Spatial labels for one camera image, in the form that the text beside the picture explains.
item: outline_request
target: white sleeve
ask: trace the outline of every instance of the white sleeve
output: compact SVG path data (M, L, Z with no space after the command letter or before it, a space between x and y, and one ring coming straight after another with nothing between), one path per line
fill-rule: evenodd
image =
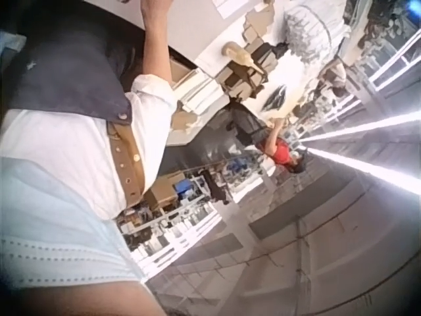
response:
M126 97L132 104L132 130L147 190L157 177L177 99L167 81L151 74L138 76Z

